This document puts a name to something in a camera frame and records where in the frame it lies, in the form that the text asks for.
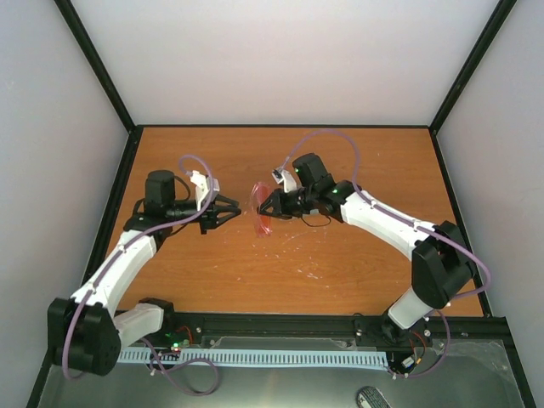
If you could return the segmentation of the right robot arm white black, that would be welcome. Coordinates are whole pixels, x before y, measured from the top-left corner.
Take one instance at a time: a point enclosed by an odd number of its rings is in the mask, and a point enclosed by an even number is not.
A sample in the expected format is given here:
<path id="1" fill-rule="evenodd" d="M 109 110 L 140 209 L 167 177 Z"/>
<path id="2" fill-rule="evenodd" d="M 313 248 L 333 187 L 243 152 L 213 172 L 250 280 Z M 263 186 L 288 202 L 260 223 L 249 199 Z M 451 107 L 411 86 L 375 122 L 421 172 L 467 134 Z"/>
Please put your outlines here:
<path id="1" fill-rule="evenodd" d="M 319 213 L 374 235 L 411 262 L 409 288 L 377 326 L 387 343 L 400 343 L 416 323 L 445 307 L 473 278 L 468 250 L 455 224 L 411 218 L 351 181 L 334 180 L 314 153 L 296 159 L 291 172 L 275 169 L 272 174 L 279 186 L 259 203 L 260 216 L 291 219 Z"/>

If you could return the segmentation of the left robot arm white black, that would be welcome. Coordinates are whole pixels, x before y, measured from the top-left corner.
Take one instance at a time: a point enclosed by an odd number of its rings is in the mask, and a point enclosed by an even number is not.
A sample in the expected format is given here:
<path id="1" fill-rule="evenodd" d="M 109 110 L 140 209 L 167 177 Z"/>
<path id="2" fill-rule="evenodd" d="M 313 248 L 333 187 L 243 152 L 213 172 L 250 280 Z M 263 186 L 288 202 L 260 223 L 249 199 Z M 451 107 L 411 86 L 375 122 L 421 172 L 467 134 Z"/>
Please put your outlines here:
<path id="1" fill-rule="evenodd" d="M 215 178 L 191 172 L 195 193 L 184 200 L 176 197 L 179 180 L 168 170 L 149 173 L 144 197 L 135 204 L 112 252 L 69 298 L 56 298 L 49 305 L 48 346 L 66 378 L 105 376 L 120 353 L 141 338 L 151 335 L 164 343 L 175 336 L 173 303 L 148 297 L 119 313 L 120 301 L 176 226 L 196 223 L 206 234 L 241 214 L 237 201 L 221 195 Z"/>

